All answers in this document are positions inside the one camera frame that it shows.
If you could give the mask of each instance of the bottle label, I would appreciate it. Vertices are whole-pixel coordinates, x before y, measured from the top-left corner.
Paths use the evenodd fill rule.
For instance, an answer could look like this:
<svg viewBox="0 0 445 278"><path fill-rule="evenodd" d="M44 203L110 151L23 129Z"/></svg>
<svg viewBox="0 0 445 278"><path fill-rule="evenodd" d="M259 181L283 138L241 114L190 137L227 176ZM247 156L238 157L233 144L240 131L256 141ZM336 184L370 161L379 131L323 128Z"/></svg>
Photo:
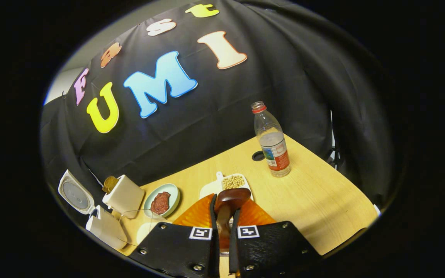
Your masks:
<svg viewBox="0 0 445 278"><path fill-rule="evenodd" d="M274 146L262 146L262 151L269 168L274 171L282 170L289 165L288 148L283 140Z"/></svg>

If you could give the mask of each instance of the white wall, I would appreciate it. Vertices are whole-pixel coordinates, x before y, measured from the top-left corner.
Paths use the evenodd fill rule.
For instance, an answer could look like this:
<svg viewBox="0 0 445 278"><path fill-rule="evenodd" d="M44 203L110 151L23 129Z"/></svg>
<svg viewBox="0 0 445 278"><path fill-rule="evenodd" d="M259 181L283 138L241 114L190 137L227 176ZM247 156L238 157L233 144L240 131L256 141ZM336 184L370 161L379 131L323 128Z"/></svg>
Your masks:
<svg viewBox="0 0 445 278"><path fill-rule="evenodd" d="M44 105L54 100L55 98L60 97L63 94L67 94L70 87L73 85L73 81L75 78L81 74L81 70L83 68L76 68L67 71L60 72L53 81L51 88L49 89L48 95L46 96L46 100L44 101Z"/></svg>

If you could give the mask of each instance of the white plate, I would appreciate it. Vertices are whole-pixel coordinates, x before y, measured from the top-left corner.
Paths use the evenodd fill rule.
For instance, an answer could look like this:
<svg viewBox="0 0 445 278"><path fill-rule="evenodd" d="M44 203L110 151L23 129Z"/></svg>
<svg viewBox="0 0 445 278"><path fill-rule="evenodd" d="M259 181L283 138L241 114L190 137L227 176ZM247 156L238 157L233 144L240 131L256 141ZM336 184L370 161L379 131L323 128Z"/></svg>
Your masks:
<svg viewBox="0 0 445 278"><path fill-rule="evenodd" d="M245 184L240 186L239 188L247 188L248 190L250 190L250 199L253 200L253 194L252 194L252 190L250 189L250 186L248 185L248 181L247 178L245 178L245 176L243 176L242 174L232 174L229 176L242 176L243 180L245 181ZM229 176L223 176L223 173L221 172L217 172L216 173L216 177L217 180L206 184L201 190L200 190L200 195L199 195L199 199L202 199L203 197L209 195L209 194L219 194L221 191L223 191L223 179L229 177Z"/></svg>
<svg viewBox="0 0 445 278"><path fill-rule="evenodd" d="M161 214L162 217L166 218L178 206L180 202L180 190L176 187L176 185L166 183L165 185L161 185L160 187L156 188L152 193L150 193L147 199L145 199L143 209L145 209L146 216L151 217L152 212L150 211L150 205L152 204L152 201L154 201L157 194L162 192L168 192L171 194L171 196L169 196L169 208L165 213Z"/></svg>

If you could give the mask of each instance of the green plate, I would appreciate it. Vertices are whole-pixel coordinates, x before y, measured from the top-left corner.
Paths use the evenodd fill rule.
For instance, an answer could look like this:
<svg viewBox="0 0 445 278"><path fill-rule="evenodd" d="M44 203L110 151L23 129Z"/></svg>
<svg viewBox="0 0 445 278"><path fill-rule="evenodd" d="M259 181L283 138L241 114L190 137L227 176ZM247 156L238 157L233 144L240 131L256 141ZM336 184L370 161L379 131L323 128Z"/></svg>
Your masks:
<svg viewBox="0 0 445 278"><path fill-rule="evenodd" d="M168 217L168 215L173 213L175 208L178 206L178 203L180 202L180 190L176 187L176 185L173 185L172 183L166 183L165 185L161 185L160 187L156 188L145 200L143 209L145 209L146 216L152 217L150 205L152 204L152 201L154 201L157 194L162 192L168 192L169 194L171 194L171 196L169 196L169 208L165 213L161 214L161 217Z"/></svg>

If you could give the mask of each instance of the black cloth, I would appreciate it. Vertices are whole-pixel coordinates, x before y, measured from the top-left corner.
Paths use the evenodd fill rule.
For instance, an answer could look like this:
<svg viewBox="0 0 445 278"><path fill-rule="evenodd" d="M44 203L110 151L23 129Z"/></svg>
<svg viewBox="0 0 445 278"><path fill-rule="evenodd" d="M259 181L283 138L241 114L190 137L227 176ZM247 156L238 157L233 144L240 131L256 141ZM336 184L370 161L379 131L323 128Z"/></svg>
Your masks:
<svg viewBox="0 0 445 278"><path fill-rule="evenodd" d="M101 181L125 174L143 185L206 160L255 136L250 104L263 100L286 134L324 160L334 127L341 154L338 170L382 205L392 183L393 146L378 94L389 94L392 81L375 58L343 30L300 5L214 0L210 9L219 10L216 16L184 12L200 3L205 4L194 2L154 16L104 46L85 65L90 71L79 106L73 86L44 106L41 147L53 192L57 194L59 178L69 169L95 204L102 204L104 193L90 171ZM148 36L146 28L165 18L177 26ZM215 31L226 31L226 39L247 60L218 69L214 53L197 43ZM121 51L100 68L102 54L115 42ZM156 60L170 51L179 52L180 65L198 86L178 98L168 95L166 104L149 97L158 109L143 119L123 82L136 71L154 76ZM102 134L86 109L98 97L102 116L109 116L99 96L108 82L113 83L120 116Z"/></svg>

